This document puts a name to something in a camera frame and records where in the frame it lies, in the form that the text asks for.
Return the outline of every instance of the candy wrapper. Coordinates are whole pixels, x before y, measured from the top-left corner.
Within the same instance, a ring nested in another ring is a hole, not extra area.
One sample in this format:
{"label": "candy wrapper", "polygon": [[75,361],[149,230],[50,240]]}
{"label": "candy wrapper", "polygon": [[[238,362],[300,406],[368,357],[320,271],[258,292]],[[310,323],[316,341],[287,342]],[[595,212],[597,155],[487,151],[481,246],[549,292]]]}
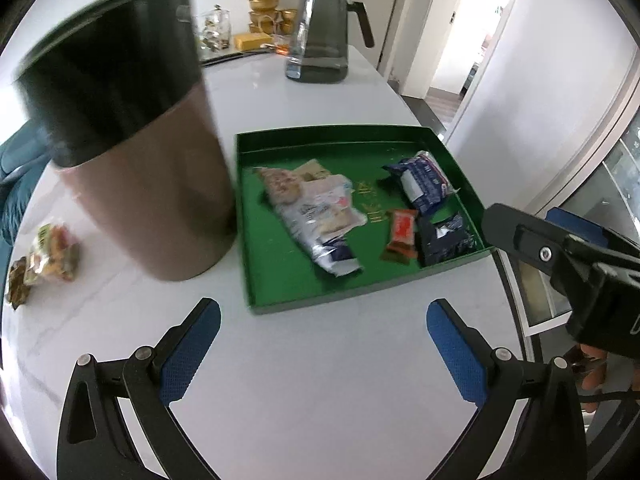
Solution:
{"label": "candy wrapper", "polygon": [[303,174],[309,174],[305,171],[281,168],[256,168],[255,171],[277,215],[316,264],[335,276],[360,268],[344,235],[366,224],[367,217],[351,206],[353,185],[348,178],[328,174],[305,180]]}
{"label": "candy wrapper", "polygon": [[72,282],[76,277],[79,244],[64,224],[44,224],[27,254],[24,283],[34,285],[40,278],[47,281]]}
{"label": "candy wrapper", "polygon": [[[391,209],[388,214],[391,216],[391,241],[386,245],[382,259],[409,264],[411,258],[418,257],[414,233],[414,221],[418,212],[411,209]],[[389,252],[401,254],[404,258],[392,256]]]}
{"label": "candy wrapper", "polygon": [[429,152],[418,152],[397,164],[382,166],[400,184],[407,198],[421,216],[432,216],[454,189],[436,159]]}

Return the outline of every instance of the screw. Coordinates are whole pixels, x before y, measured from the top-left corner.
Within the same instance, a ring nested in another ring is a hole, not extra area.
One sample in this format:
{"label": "screw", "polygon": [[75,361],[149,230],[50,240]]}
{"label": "screw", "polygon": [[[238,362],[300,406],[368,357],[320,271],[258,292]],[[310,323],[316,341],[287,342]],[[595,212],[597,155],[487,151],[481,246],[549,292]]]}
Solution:
{"label": "screw", "polygon": [[506,348],[497,348],[495,349],[495,356],[500,359],[500,361],[508,361],[511,359],[511,352]]}
{"label": "screw", "polygon": [[151,346],[141,346],[136,350],[136,359],[144,361],[145,359],[149,359],[152,353],[153,349]]}
{"label": "screw", "polygon": [[89,364],[89,362],[91,362],[91,356],[89,354],[82,354],[79,358],[78,358],[78,366],[85,366],[87,364]]}
{"label": "screw", "polygon": [[547,263],[551,259],[552,255],[553,254],[551,253],[551,249],[550,248],[545,246],[542,249],[540,249],[540,259],[543,262]]}
{"label": "screw", "polygon": [[564,359],[562,359],[561,357],[556,357],[554,359],[554,364],[558,368],[562,368],[563,370],[567,367],[566,361]]}

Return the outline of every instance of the pitcher handle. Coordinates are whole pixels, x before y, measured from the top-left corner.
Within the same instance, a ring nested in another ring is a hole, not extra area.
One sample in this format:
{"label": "pitcher handle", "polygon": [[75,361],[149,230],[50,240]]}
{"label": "pitcher handle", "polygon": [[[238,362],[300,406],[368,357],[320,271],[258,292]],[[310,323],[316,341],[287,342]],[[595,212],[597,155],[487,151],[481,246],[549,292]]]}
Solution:
{"label": "pitcher handle", "polygon": [[364,46],[367,48],[373,48],[376,43],[373,41],[373,32],[371,31],[369,17],[367,16],[367,10],[364,8],[364,4],[362,2],[351,2],[350,4],[347,4],[347,10],[355,12],[358,15],[360,30],[362,31],[362,38],[364,39]]}

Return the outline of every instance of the doorway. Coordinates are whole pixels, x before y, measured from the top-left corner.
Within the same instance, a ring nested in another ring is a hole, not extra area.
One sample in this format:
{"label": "doorway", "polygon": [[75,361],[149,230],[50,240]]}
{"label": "doorway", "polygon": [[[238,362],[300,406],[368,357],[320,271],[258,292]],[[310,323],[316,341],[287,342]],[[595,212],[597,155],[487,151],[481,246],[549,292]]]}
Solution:
{"label": "doorway", "polygon": [[431,1],[410,69],[399,81],[399,93],[414,113],[424,102],[441,129],[450,128],[509,1]]}

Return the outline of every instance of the wooden floor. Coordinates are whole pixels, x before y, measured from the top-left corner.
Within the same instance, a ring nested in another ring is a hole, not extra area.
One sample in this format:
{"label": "wooden floor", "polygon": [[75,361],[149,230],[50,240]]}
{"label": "wooden floor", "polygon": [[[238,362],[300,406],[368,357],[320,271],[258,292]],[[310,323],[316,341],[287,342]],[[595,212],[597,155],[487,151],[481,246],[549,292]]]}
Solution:
{"label": "wooden floor", "polygon": [[422,99],[418,99],[415,97],[407,97],[406,95],[400,96],[404,99],[404,102],[409,107],[409,110],[415,115],[415,118],[418,119],[420,126],[426,126],[427,128],[431,128],[431,131],[438,136],[441,136],[441,139],[444,139],[444,134],[446,130],[439,118],[436,117],[436,114],[433,113],[429,105],[425,103]]}
{"label": "wooden floor", "polygon": [[440,120],[445,129],[448,130],[451,126],[453,117],[455,117],[456,112],[460,107],[462,96],[438,90],[437,88],[429,88],[424,100],[429,105],[429,108],[433,110],[433,113]]}

